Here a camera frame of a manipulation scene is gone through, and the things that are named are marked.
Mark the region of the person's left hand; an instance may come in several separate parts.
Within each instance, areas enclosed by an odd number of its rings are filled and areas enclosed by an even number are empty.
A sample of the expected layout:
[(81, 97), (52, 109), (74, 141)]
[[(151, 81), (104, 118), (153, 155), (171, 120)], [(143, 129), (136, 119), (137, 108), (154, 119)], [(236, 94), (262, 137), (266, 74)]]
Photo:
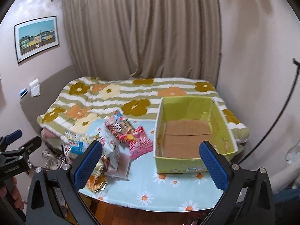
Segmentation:
[[(12, 182), (13, 182), (13, 190), (11, 192), (11, 196), (14, 199), (14, 206), (17, 209), (20, 209), (22, 211), (24, 209), (24, 202), (22, 200), (20, 191), (17, 187), (17, 179), (15, 177), (12, 177)], [(1, 184), (0, 194), (1, 194), (1, 199), (3, 199), (7, 194), (7, 189), (2, 184)]]

